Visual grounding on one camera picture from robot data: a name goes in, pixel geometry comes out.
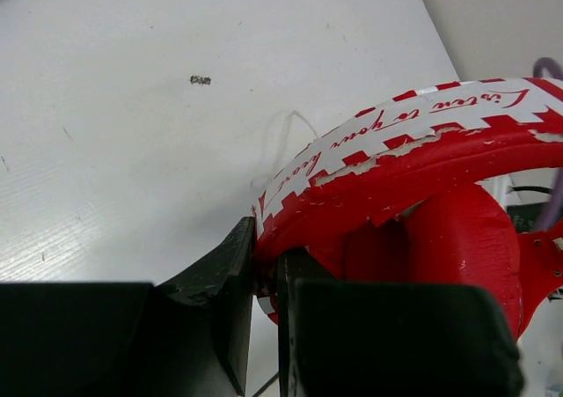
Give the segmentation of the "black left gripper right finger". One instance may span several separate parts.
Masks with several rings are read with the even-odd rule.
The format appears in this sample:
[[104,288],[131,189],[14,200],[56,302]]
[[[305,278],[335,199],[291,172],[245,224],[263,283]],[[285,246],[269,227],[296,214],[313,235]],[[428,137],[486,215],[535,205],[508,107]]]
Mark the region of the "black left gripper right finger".
[[333,277],[302,248],[277,261],[284,396],[517,396],[519,351],[479,287]]

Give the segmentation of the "red headphones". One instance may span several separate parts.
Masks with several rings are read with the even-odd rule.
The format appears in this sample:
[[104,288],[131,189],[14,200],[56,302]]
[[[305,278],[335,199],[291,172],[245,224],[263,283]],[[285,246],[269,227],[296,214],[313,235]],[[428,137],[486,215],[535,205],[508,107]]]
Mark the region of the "red headphones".
[[303,247],[339,279],[486,289],[514,337],[562,284],[560,225],[519,233],[484,189],[562,164],[562,83],[452,82],[365,109],[309,143],[255,206],[254,261]]

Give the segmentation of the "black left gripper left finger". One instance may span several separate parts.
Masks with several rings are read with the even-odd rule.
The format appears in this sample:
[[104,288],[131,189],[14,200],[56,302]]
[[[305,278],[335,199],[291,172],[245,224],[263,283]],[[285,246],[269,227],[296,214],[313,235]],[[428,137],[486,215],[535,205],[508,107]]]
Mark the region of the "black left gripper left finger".
[[3,283],[4,396],[241,396],[254,220],[151,283]]

